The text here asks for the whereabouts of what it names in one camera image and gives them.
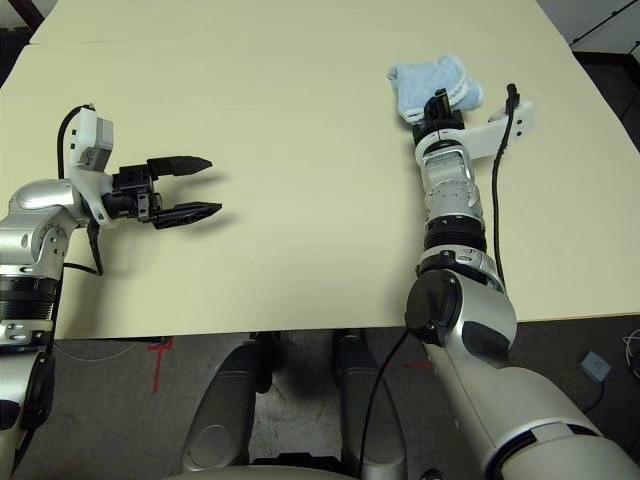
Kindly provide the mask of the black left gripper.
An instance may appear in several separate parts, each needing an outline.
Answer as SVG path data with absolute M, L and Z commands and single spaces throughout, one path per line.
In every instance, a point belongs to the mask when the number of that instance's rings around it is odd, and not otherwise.
M 143 223 L 152 222 L 156 229 L 196 223 L 216 214 L 222 209 L 222 204 L 188 202 L 163 210 L 153 182 L 161 176 L 193 175 L 212 166 L 211 161 L 201 157 L 169 156 L 148 159 L 147 165 L 121 167 L 112 176 L 112 190 L 102 196 L 103 205 L 112 219 L 134 218 Z

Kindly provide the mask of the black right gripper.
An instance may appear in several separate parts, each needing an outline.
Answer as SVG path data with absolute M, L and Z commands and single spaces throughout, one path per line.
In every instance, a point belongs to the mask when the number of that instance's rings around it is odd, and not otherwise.
M 463 115 L 460 110 L 448 113 L 448 93 L 445 88 L 436 90 L 424 107 L 423 118 L 412 126 L 414 144 L 426 136 L 446 129 L 462 130 Z

